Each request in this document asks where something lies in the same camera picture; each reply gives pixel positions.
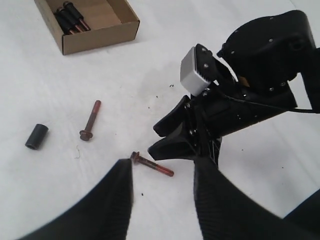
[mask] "black rubber sleeve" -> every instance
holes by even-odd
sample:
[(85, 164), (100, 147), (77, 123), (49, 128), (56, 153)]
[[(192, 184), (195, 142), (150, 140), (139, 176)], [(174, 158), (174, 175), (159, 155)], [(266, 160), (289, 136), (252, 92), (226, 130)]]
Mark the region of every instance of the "black rubber sleeve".
[(41, 143), (45, 139), (45, 136), (48, 132), (48, 127), (42, 124), (35, 125), (31, 135), (25, 143), (25, 146), (32, 150), (38, 150)]

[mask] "cardboard box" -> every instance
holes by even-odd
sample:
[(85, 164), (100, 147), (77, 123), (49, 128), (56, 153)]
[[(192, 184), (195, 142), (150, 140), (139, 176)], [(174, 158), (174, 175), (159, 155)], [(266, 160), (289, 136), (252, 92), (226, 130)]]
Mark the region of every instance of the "cardboard box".
[(63, 55), (132, 41), (140, 20), (126, 0), (71, 0), (91, 31), (64, 34), (53, 12), (65, 0), (34, 0)]

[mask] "white surface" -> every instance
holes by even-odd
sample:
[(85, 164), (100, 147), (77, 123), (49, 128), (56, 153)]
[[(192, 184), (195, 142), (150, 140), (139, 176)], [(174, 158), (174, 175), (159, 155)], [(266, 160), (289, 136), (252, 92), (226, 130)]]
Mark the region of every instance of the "white surface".
[[(147, 155), (153, 125), (186, 91), (180, 61), (202, 43), (218, 51), (240, 25), (295, 8), (320, 46), (316, 0), (130, 0), (141, 19), (133, 42), (62, 56), (32, 0), (0, 8), (0, 239), (21, 237), (80, 200), (117, 159)], [(301, 79), (292, 82), (308, 107)], [(95, 100), (90, 142), (79, 139)], [(224, 138), (220, 168), (240, 189), (284, 217), (320, 187), (320, 116), (285, 113)], [(24, 143), (37, 123), (43, 148)], [(201, 239), (191, 161), (167, 160), (169, 178), (135, 166), (128, 240)]]

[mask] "metal screw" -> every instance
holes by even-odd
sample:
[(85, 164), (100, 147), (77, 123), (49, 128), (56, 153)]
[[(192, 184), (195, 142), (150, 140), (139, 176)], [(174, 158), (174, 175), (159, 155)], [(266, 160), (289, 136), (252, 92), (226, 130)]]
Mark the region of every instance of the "metal screw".
[(91, 130), (92, 130), (92, 127), (94, 126), (94, 123), (95, 123), (97, 114), (99, 112), (100, 106), (101, 106), (101, 101), (100, 100), (95, 101), (91, 115), (90, 115), (89, 120), (85, 126), (85, 129), (80, 131), (80, 139), (81, 140), (89, 141), (94, 136), (92, 134)]
[(164, 166), (160, 166), (159, 164), (156, 164), (155, 162), (153, 161), (150, 161), (142, 156), (140, 156), (140, 153), (139, 152), (133, 152), (131, 154), (131, 157), (130, 159), (136, 164), (136, 163), (140, 163), (142, 165), (145, 165), (151, 169), (154, 169), (162, 174), (165, 174), (169, 177), (173, 177), (174, 176), (174, 171), (164, 167)]

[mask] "bolt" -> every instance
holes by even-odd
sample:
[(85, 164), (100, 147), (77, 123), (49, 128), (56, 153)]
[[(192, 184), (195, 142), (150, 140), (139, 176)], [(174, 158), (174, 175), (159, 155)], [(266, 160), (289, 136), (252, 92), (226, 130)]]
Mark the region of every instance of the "bolt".
[(97, 114), (99, 112), (100, 106), (101, 106), (101, 101), (100, 100), (95, 101), (91, 115), (90, 115), (89, 120), (85, 126), (85, 129), (80, 131), (80, 139), (81, 140), (89, 141), (94, 136), (92, 134), (91, 130), (92, 130), (92, 127), (94, 126), (94, 123), (95, 123)]
[(160, 173), (162, 173), (162, 174), (165, 174), (165, 175), (167, 175), (167, 176), (169, 176), (169, 177), (173, 177), (174, 174), (175, 174), (174, 171), (172, 171), (172, 170), (170, 170), (170, 169), (168, 169), (168, 168), (166, 168), (166, 167), (164, 167), (164, 166), (160, 166), (159, 164), (156, 164), (155, 162), (150, 161), (150, 160), (148, 160), (148, 159), (140, 156), (140, 153), (139, 153), (139, 152), (135, 152), (135, 151), (134, 151), (134, 152), (131, 154), (130, 159), (131, 159), (135, 164), (139, 163), (139, 164), (145, 165), (145, 166), (147, 166), (147, 167), (149, 167), (149, 168), (151, 168), (151, 169), (154, 169), (154, 170), (156, 170), (156, 171), (158, 171), (158, 172), (160, 172)]
[(79, 20), (76, 19), (73, 15), (71, 15), (70, 12), (68, 12), (65, 8), (63, 7), (59, 7), (56, 10), (56, 13), (61, 15), (65, 20), (67, 20), (72, 27), (76, 28), (80, 33), (83, 33), (84, 31), (82, 30), (82, 28), (79, 26)]
[(91, 28), (85, 22), (84, 16), (78, 11), (78, 9), (76, 9), (76, 7), (74, 6), (74, 4), (72, 2), (65, 1), (63, 3), (63, 6), (67, 11), (69, 11), (69, 13), (71, 13), (76, 19), (78, 19), (78, 21), (81, 23), (81, 25), (83, 26), (83, 28), (86, 31), (90, 31), (91, 30)]

